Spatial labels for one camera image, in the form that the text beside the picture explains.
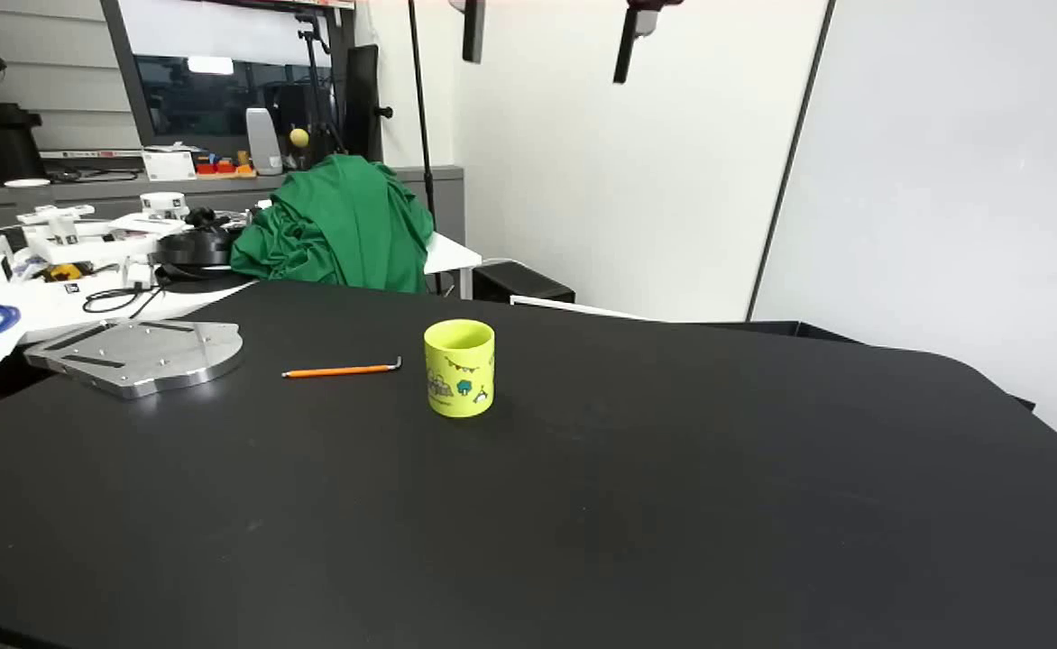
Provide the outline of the white mechanical parts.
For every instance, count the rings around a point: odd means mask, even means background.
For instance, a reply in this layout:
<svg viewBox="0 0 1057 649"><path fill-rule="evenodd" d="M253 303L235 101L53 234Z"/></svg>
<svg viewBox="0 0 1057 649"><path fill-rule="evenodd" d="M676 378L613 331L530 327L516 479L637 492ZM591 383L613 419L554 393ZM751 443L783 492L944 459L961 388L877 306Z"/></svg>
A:
<svg viewBox="0 0 1057 649"><path fill-rule="evenodd" d="M93 205L34 205L0 222L0 283L31 280L46 265L121 265L144 258L165 234L188 229L180 190L150 190L133 212L100 216Z"/></svg>

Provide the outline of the grey metal plate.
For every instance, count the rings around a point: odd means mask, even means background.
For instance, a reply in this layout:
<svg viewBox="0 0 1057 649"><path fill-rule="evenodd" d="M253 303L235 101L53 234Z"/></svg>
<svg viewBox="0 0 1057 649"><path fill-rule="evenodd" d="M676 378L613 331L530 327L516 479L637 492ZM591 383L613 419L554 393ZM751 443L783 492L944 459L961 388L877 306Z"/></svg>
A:
<svg viewBox="0 0 1057 649"><path fill-rule="evenodd" d="M117 322L25 351L34 367L123 399L211 387L227 373L240 357L242 327L230 322Z"/></svg>

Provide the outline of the orange hex key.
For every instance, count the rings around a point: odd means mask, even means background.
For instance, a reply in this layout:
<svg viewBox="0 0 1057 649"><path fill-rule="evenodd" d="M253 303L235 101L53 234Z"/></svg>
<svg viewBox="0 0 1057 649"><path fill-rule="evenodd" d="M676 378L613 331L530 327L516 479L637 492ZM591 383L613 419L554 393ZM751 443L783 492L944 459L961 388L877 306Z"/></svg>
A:
<svg viewBox="0 0 1057 649"><path fill-rule="evenodd" d="M372 373L397 373L405 367L401 357L372 361L372 363L313 363L313 367L284 367L284 383L312 383L312 378L372 378Z"/></svg>

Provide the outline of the black table mat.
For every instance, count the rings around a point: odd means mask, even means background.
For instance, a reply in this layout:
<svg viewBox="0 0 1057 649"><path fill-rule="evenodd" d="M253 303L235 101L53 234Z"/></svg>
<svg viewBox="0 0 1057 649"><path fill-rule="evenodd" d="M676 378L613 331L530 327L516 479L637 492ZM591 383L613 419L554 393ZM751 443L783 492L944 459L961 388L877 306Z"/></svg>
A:
<svg viewBox="0 0 1057 649"><path fill-rule="evenodd" d="M1057 431L908 351L257 283L213 387L0 399L0 629L65 649L1057 649ZM284 367L397 373L284 383Z"/></svg>

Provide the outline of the green cloth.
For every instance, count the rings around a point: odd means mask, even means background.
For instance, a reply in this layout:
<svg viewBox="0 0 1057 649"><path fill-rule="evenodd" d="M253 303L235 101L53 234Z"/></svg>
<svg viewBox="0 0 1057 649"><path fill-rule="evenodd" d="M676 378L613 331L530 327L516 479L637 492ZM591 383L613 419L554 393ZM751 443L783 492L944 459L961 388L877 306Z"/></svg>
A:
<svg viewBox="0 0 1057 649"><path fill-rule="evenodd" d="M230 269L261 280L306 280L421 293L433 212L378 161L329 156L288 172L230 245Z"/></svg>

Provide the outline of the yellow-green printed mug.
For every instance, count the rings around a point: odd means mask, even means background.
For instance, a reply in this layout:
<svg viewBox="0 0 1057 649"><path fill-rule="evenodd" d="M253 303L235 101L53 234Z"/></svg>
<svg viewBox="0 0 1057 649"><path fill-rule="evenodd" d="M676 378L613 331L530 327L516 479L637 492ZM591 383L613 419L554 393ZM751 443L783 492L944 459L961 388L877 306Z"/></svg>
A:
<svg viewBox="0 0 1057 649"><path fill-rule="evenodd" d="M425 399L441 419L481 419L495 407L495 327L448 318L421 331Z"/></svg>

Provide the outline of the black vertical pole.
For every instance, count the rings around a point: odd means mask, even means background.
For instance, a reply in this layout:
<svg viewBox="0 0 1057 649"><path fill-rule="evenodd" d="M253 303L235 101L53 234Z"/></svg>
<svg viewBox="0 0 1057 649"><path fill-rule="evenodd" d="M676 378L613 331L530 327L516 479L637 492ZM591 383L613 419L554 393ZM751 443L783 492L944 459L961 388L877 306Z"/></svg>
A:
<svg viewBox="0 0 1057 649"><path fill-rule="evenodd" d="M760 251L757 251L757 262L756 262L756 280L751 280L744 322L756 322L756 310L757 310L757 299L760 299L760 289L764 289L764 276L768 276L768 262L774 262L783 205L787 205L787 196L791 196L793 167L799 167L799 156L803 156L803 143L806 143L807 113L813 113L813 97L815 97L815 86L819 86L819 74L823 74L823 57L828 57L828 43L831 43L831 33L835 33L836 3L842 0L823 0L819 33L815 33L813 57L807 57L807 67L806 67L806 86L803 86L799 116L793 116L793 126L791 126L791 141L787 141L787 156L783 156L768 227L764 227Z"/></svg>

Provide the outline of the black round device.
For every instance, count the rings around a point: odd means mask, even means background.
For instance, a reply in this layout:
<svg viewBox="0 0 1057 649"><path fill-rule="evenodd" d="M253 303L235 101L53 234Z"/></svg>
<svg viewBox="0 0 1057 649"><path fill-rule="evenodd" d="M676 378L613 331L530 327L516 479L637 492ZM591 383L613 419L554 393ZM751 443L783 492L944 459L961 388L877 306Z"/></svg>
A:
<svg viewBox="0 0 1057 649"><path fill-rule="evenodd" d="M165 234L157 245L157 274L171 293L213 293L242 283L242 274L230 269L230 245L240 227L230 227L213 208L192 208L180 234Z"/></svg>

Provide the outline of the dark monitor window frame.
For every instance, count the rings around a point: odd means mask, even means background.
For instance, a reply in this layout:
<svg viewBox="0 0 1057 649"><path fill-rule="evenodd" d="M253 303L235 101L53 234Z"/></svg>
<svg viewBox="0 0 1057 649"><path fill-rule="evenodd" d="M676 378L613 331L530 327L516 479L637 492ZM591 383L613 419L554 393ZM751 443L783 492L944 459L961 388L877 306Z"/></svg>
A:
<svg viewBox="0 0 1057 649"><path fill-rule="evenodd" d="M144 149L240 150L251 113L336 129L356 0L100 0Z"/></svg>

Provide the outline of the black box on floor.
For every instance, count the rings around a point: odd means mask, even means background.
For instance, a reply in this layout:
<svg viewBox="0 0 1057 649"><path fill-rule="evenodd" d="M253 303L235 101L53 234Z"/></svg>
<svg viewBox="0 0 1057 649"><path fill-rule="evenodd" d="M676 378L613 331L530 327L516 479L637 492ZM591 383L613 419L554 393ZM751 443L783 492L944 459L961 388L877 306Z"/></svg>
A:
<svg viewBox="0 0 1057 649"><path fill-rule="evenodd" d="M572 303L575 289L554 280L522 262L486 262L474 269L474 294L486 303L510 303L512 294L539 294Z"/></svg>

